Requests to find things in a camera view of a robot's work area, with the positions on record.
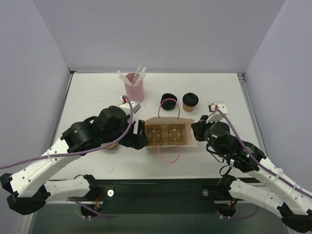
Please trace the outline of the single brown pulp cup carrier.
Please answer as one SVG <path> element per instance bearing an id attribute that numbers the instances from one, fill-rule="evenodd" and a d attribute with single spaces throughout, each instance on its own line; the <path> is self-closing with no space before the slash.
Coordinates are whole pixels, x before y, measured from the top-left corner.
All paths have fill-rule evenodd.
<path id="1" fill-rule="evenodd" d="M 158 145 L 183 145 L 186 142 L 186 129 L 183 124 L 145 125 L 148 147 Z"/>

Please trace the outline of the pink cream paper gift bag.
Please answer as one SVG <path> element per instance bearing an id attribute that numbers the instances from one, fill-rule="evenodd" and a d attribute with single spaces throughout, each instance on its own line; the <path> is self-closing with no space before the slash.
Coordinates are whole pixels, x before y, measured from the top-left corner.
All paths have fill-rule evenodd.
<path id="1" fill-rule="evenodd" d="M 191 128 L 191 124 L 194 123 L 195 121 L 193 119 L 189 119 L 189 118 L 182 118 L 180 116 L 180 112 L 181 112 L 180 108 L 178 109 L 177 117 L 161 117 L 160 116 L 160 109 L 161 109 L 161 106 L 159 105 L 157 116 L 145 120 L 145 125 L 183 124 L 183 125 L 185 125 L 185 129 L 186 129 L 186 142 L 183 145 L 158 145 L 158 146 L 154 146 L 154 147 L 148 147 L 148 146 L 146 146 L 146 147 L 147 148 L 156 148 L 159 158 L 165 163 L 172 164 L 172 163 L 177 162 L 178 159 L 180 158 L 180 153 L 181 153 L 182 147 L 196 147 L 197 146 L 196 139 L 194 138 L 193 130 Z M 168 147 L 177 147 L 178 154 L 177 154 L 176 159 L 174 159 L 172 161 L 167 161 L 162 157 L 162 155 L 160 153 L 160 149 L 166 148 L 166 147 L 167 148 Z"/>

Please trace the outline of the single brown paper cup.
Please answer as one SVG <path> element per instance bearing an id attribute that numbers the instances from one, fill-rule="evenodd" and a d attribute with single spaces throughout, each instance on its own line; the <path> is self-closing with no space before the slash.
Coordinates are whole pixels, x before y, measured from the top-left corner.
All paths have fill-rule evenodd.
<path id="1" fill-rule="evenodd" d="M 193 103 L 183 103 L 183 110 L 185 111 L 185 112 L 192 112 L 194 109 L 195 109 L 195 107 L 197 106 L 197 104 L 195 103 L 195 104 L 193 104 Z"/>

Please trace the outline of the stack of black lids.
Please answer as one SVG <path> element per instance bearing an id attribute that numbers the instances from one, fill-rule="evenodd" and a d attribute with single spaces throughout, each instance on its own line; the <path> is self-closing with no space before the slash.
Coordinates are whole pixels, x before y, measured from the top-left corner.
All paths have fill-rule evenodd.
<path id="1" fill-rule="evenodd" d="M 177 97 L 171 93 L 164 93 L 161 97 L 160 106 L 166 110 L 170 111 L 176 107 Z"/>

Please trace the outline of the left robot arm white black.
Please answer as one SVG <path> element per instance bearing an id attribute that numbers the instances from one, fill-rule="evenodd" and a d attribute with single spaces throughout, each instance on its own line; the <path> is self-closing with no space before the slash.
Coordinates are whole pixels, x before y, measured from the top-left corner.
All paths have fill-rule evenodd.
<path id="1" fill-rule="evenodd" d="M 140 150 L 147 146 L 144 121 L 136 122 L 134 114 L 140 103 L 109 106 L 98 116 L 73 123 L 42 156 L 21 171 L 0 177 L 3 189 L 9 192 L 7 203 L 11 210 L 29 215 L 46 203 L 63 198 L 79 197 L 94 201 L 100 196 L 100 187 L 92 175 L 78 175 L 74 179 L 51 180 L 51 177 L 72 161 L 101 149 L 101 145 L 118 143 Z"/>

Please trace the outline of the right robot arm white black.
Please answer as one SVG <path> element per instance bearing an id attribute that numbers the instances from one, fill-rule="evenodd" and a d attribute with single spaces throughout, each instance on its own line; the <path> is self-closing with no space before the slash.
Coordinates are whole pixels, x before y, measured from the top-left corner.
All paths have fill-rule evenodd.
<path id="1" fill-rule="evenodd" d="M 255 145 L 243 141 L 231 123 L 208 122 L 208 118 L 202 116 L 199 122 L 191 124 L 195 139 L 207 142 L 206 146 L 211 147 L 230 167 L 255 178 L 268 188 L 266 191 L 256 188 L 226 173 L 217 184 L 217 195 L 222 199 L 231 196 L 245 200 L 275 214 L 298 233 L 310 232 L 311 192 L 287 177 Z"/>

